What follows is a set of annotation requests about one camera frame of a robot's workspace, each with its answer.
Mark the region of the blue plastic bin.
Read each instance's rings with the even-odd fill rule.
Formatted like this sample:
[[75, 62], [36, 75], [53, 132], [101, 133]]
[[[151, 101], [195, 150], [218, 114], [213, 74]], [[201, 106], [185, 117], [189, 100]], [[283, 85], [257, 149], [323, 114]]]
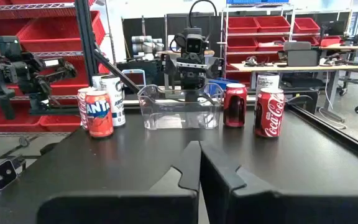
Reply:
[[226, 0], [226, 4], [289, 3], [290, 0]]

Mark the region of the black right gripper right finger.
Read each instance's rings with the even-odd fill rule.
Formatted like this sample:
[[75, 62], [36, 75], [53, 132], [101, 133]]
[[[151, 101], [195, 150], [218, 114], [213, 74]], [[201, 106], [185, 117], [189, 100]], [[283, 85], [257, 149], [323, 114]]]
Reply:
[[280, 189], [200, 142], [200, 181], [210, 224], [358, 224], [358, 192]]

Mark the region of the black storage box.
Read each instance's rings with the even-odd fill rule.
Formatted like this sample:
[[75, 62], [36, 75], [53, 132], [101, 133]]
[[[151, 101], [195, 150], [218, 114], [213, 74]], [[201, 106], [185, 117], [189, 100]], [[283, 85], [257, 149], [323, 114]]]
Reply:
[[312, 114], [316, 113], [318, 95], [323, 85], [323, 81], [317, 78], [299, 77], [284, 77], [280, 84], [286, 94], [292, 95], [292, 97], [301, 96], [291, 101], [291, 104], [302, 106]]

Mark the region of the red cans tray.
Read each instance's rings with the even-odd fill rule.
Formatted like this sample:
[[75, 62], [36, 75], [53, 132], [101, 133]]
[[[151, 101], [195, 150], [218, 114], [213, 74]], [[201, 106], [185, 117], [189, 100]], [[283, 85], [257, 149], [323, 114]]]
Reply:
[[94, 91], [95, 87], [86, 87], [86, 88], [81, 88], [78, 90], [77, 92], [77, 102], [78, 102], [78, 109], [79, 109], [79, 113], [80, 113], [80, 118], [81, 118], [81, 125], [82, 128], [85, 130], [88, 130], [88, 125], [87, 125], [87, 117], [86, 117], [86, 102], [85, 102], [85, 97], [86, 94], [90, 91]]

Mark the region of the wooden top workbench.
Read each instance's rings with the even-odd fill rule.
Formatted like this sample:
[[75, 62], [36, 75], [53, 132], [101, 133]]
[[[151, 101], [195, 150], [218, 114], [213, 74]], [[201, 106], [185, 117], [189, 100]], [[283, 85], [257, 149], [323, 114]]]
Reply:
[[[331, 73], [329, 76], [328, 82], [328, 96], [326, 97], [326, 102], [324, 105], [324, 110], [329, 113], [334, 113], [333, 111], [333, 102], [335, 99], [336, 87], [339, 81], [339, 71], [345, 70], [347, 72], [357, 72], [358, 65], [319, 65], [314, 67], [284, 67], [283, 63], [278, 63], [272, 66], [263, 66], [263, 67], [246, 67], [243, 63], [233, 63], [231, 66], [236, 69], [234, 72], [251, 72], [251, 87], [255, 88], [256, 86], [256, 74], [259, 72], [278, 72], [278, 73], [294, 73], [294, 72], [328, 72]], [[348, 78], [343, 78], [341, 81], [358, 84], [357, 81], [352, 81]]]

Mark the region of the red Coca-Cola can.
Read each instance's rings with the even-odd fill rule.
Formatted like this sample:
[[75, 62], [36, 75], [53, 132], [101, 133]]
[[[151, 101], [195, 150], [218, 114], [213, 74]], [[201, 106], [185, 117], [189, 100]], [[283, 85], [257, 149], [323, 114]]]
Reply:
[[284, 114], [285, 97], [279, 88], [262, 88], [257, 95], [254, 133], [264, 138], [278, 138]]
[[243, 127], [246, 120], [247, 89], [241, 83], [228, 83], [224, 97], [223, 123], [232, 128]]

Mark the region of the black frame post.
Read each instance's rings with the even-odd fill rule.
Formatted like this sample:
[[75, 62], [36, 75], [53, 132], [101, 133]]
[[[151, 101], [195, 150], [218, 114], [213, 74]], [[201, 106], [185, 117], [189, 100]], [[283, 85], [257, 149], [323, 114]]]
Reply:
[[88, 83], [90, 86], [93, 86], [93, 75], [96, 75], [98, 72], [98, 62], [94, 56], [96, 40], [92, 28], [88, 0], [75, 0], [75, 11]]

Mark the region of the black diagonal frame strut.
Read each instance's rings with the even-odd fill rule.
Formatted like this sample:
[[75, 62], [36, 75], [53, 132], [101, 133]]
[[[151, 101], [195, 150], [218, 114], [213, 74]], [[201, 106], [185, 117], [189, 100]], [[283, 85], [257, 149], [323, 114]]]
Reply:
[[98, 50], [94, 50], [93, 56], [99, 63], [101, 63], [104, 67], [106, 67], [111, 73], [118, 76], [121, 79], [121, 81], [125, 85], [127, 85], [134, 93], [138, 93], [140, 91], [140, 88], [132, 80], [130, 80], [125, 74], [123, 74]]

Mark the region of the grey equipment case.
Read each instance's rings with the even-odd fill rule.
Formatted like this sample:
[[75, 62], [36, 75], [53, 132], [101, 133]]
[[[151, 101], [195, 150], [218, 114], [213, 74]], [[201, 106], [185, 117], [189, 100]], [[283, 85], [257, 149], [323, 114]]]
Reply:
[[285, 42], [283, 50], [278, 51], [280, 60], [286, 61], [289, 67], [314, 67], [319, 65], [321, 51], [310, 42]]

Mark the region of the orange Fanta can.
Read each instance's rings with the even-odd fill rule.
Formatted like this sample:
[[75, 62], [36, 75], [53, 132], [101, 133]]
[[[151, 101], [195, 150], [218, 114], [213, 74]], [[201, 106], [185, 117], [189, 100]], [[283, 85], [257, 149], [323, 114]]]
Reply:
[[110, 102], [104, 90], [89, 91], [85, 96], [88, 131], [93, 138], [105, 138], [114, 132]]

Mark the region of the black partition panel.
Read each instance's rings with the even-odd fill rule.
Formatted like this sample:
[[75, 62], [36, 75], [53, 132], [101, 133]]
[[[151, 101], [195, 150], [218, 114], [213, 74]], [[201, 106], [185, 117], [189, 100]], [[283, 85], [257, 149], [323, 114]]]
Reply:
[[154, 43], [157, 54], [169, 49], [170, 42], [175, 34], [183, 32], [189, 26], [199, 27], [203, 36], [209, 36], [208, 49], [213, 50], [215, 56], [220, 54], [221, 18], [212, 12], [194, 12], [191, 21], [188, 15], [166, 14], [162, 17], [139, 17], [123, 20], [124, 38], [128, 46], [127, 55], [135, 56], [140, 49], [132, 42], [133, 37], [151, 36], [153, 39], [160, 39], [161, 43]]

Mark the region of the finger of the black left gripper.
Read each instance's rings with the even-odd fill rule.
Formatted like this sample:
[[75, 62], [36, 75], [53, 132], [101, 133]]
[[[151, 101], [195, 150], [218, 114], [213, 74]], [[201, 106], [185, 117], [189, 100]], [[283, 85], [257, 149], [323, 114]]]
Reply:
[[221, 78], [224, 73], [225, 60], [223, 58], [211, 57], [209, 59], [209, 77]]
[[177, 68], [177, 55], [176, 54], [161, 54], [162, 67], [161, 71], [167, 74], [170, 78], [175, 78]]

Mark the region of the clear plastic bin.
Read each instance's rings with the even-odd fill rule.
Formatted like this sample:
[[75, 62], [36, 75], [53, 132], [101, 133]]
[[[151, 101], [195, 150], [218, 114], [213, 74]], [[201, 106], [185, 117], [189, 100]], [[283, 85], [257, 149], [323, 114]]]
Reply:
[[193, 90], [147, 85], [137, 97], [147, 129], [213, 129], [219, 124], [224, 91], [215, 83]]

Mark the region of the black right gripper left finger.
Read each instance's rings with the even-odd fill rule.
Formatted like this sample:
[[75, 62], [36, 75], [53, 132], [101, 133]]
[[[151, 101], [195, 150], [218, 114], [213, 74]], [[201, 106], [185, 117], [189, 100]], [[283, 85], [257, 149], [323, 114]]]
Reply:
[[37, 211], [37, 224], [198, 224], [199, 142], [153, 142], [121, 161], [80, 169], [84, 182], [51, 195]]

